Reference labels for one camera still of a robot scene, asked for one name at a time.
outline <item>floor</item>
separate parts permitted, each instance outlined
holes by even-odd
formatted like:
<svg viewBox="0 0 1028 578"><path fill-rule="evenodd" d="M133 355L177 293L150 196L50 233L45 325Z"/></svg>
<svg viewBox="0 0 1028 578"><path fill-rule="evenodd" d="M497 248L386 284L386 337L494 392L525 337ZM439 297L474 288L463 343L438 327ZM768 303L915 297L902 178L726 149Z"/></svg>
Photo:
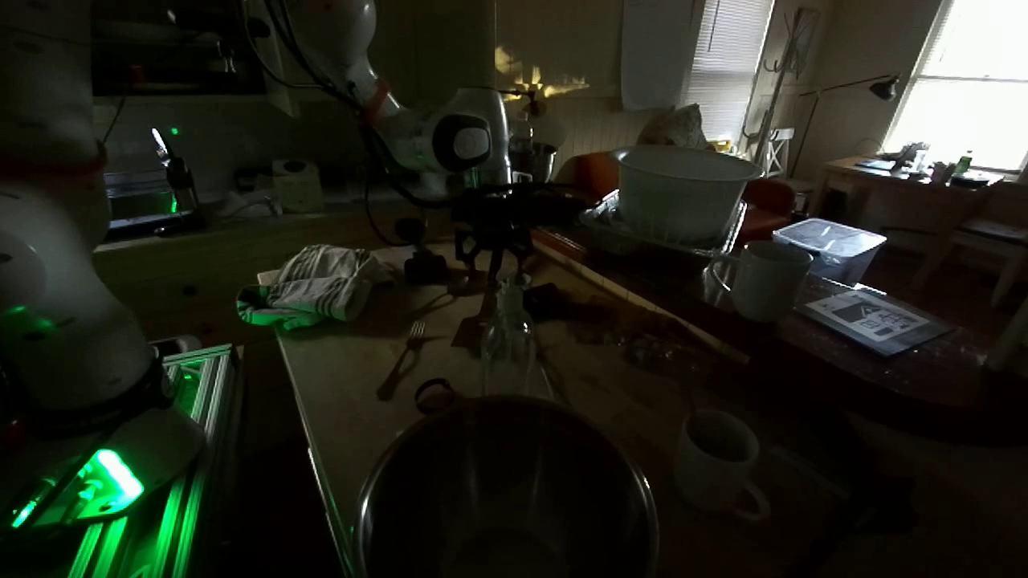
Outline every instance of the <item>floor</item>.
<svg viewBox="0 0 1028 578"><path fill-rule="evenodd" d="M915 254L885 250L865 284L902 297L944 322L970 327L985 343L995 341L1016 311L1016 300L1025 297L1025 288L1016 288L1011 303L990 310L987 300L995 276L956 265L944 266L921 297L907 297L902 285L915 266ZM341 576L320 492L310 475L284 363L270 343L254 348L254 355L248 355L248 363L251 359L256 359L256 373L263 379L262 392L251 392L245 409L241 489L218 576Z"/></svg>

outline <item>metal bowl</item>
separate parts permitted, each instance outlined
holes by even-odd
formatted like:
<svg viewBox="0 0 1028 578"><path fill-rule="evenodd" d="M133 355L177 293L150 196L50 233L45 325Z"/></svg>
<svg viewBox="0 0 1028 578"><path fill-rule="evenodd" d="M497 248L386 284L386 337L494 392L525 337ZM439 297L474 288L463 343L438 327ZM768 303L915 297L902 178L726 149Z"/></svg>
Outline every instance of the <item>metal bowl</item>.
<svg viewBox="0 0 1028 578"><path fill-rule="evenodd" d="M534 398L477 398L397 441L359 501L369 578L646 578L650 481L589 421Z"/></svg>

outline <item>cup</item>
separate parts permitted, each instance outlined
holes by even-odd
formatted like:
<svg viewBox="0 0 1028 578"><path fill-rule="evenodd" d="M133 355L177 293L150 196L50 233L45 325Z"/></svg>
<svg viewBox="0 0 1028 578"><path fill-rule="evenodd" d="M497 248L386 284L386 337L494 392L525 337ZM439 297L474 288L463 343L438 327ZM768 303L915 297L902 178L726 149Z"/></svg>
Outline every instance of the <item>cup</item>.
<svg viewBox="0 0 1028 578"><path fill-rule="evenodd" d="M731 511L752 523L768 520L771 504L752 481L759 456L763 445L739 417L700 409L680 425L675 447L679 492L704 511Z"/></svg>
<svg viewBox="0 0 1028 578"><path fill-rule="evenodd" d="M704 270L734 310L759 325L788 318L812 257L793 243L756 240L739 257L719 257Z"/></svg>

